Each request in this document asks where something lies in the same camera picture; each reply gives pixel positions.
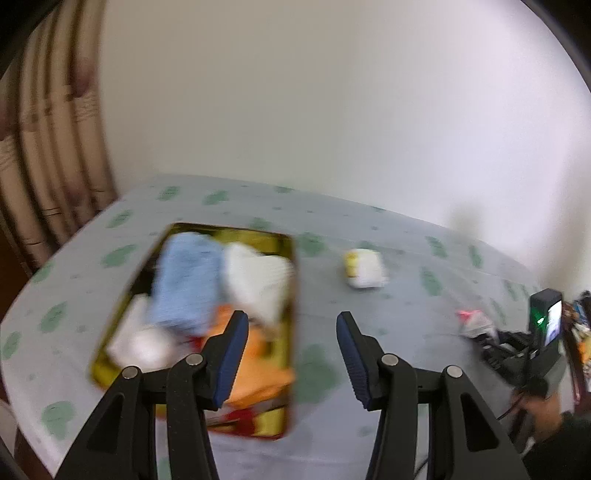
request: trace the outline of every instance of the hand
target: hand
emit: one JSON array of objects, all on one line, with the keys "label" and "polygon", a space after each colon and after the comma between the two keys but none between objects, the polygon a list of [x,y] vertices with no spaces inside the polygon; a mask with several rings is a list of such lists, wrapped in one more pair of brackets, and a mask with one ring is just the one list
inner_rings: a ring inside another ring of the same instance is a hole
[{"label": "hand", "polygon": [[[519,399],[519,395],[519,392],[513,392],[511,397],[512,403],[515,403]],[[535,428],[534,439],[536,442],[546,440],[546,438],[555,434],[562,425],[558,392],[554,392],[548,399],[526,394],[519,400],[518,407],[527,410],[533,415]]]}]

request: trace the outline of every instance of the table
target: table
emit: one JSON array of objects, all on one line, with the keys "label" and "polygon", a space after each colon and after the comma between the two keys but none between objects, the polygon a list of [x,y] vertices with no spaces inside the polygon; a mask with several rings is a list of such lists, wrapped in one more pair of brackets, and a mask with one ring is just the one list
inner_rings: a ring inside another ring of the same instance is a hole
[{"label": "table", "polygon": [[[20,429],[55,474],[102,396],[89,364],[119,296],[153,243],[175,221],[270,230],[297,239],[300,269],[294,424],[276,442],[213,434],[222,479],[365,477],[377,413],[355,400],[340,357],[336,316],[351,310],[415,367],[460,365],[495,413],[509,388],[458,337],[456,311],[481,309],[503,329],[526,325],[530,272],[483,242],[381,208],[287,187],[227,179],[160,176],[86,225],[31,279],[0,330],[2,371]],[[343,253],[375,248],[391,280],[355,291]],[[420,409],[419,454],[427,409]],[[165,424],[157,423],[160,478],[170,478]]]}]

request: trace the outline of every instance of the orange cloth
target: orange cloth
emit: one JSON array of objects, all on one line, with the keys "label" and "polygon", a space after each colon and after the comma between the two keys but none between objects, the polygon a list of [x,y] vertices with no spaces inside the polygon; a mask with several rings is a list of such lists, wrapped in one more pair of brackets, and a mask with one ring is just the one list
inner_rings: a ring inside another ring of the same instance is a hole
[{"label": "orange cloth", "polygon": [[[209,330],[207,338],[223,333],[232,313],[234,308],[231,305],[218,307],[216,324]],[[236,380],[227,400],[233,408],[248,408],[275,398],[286,386],[293,383],[295,376],[292,370],[276,367],[262,358],[264,352],[265,337],[258,326],[250,324]]]}]

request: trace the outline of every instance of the blue towel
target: blue towel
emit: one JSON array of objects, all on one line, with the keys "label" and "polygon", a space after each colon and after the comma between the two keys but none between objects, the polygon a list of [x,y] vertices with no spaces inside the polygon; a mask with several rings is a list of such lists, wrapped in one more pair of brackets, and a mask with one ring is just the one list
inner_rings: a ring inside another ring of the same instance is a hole
[{"label": "blue towel", "polygon": [[207,235],[185,232],[167,240],[152,285],[155,325],[204,336],[221,300],[222,246]]}]

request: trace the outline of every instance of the person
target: person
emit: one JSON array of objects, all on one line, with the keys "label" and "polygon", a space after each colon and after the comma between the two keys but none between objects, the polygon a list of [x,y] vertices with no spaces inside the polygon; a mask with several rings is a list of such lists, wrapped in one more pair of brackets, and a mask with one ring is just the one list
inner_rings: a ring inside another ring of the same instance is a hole
[{"label": "person", "polygon": [[561,414],[558,392],[548,399],[524,395],[518,407],[534,418],[535,444],[523,457],[531,480],[591,479],[591,421]]}]

